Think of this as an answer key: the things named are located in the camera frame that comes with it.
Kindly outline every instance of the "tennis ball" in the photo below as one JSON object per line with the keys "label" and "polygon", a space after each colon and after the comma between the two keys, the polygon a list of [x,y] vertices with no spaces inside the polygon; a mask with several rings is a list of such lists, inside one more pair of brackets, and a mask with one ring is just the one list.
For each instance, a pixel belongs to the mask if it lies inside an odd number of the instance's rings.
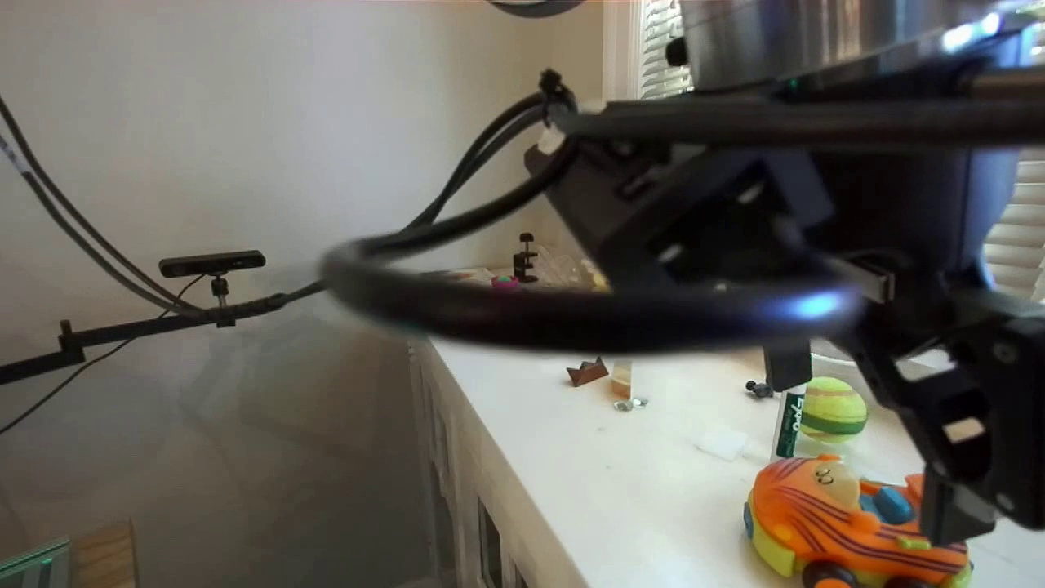
{"label": "tennis ball", "polygon": [[848,441],[869,425],[869,403],[843,378],[809,378],[799,433]]}

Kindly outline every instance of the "orange toy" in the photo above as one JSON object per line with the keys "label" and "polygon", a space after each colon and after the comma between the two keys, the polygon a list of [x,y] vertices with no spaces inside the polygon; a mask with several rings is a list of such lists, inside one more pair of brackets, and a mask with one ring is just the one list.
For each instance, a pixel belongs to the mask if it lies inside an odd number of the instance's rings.
{"label": "orange toy", "polygon": [[763,466],[746,506],[753,551],[806,588],[967,588],[962,546],[919,532],[922,478],[908,486],[855,478],[838,457]]}

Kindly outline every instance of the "window blind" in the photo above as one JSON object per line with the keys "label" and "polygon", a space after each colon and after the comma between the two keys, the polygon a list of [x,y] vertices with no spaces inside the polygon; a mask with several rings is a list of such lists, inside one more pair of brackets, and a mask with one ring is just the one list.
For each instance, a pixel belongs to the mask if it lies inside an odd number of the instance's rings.
{"label": "window blind", "polygon": [[639,5],[639,99],[671,99],[691,89],[689,68],[667,67],[667,44],[686,36],[679,0]]}
{"label": "window blind", "polygon": [[[1045,67],[1045,32],[1034,31],[1032,64]],[[1045,150],[1021,150],[1011,202],[987,240],[983,260],[997,287],[1045,302]]]}

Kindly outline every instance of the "plastic toy vehicle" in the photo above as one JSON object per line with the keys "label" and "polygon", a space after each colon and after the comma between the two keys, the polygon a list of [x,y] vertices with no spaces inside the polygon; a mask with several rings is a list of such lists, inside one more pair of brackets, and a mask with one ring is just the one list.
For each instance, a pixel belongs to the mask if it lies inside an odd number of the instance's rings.
{"label": "plastic toy vehicle", "polygon": [[761,562],[802,588],[967,588],[967,548],[919,537],[919,503],[922,478],[888,486],[834,454],[791,457],[757,473],[746,532]]}

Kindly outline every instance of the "green ball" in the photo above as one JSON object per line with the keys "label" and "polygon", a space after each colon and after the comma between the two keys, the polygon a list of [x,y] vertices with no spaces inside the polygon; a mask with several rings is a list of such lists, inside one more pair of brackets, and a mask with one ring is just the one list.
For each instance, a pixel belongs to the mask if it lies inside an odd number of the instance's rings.
{"label": "green ball", "polygon": [[869,425],[869,403],[843,378],[809,378],[799,433],[848,441]]}

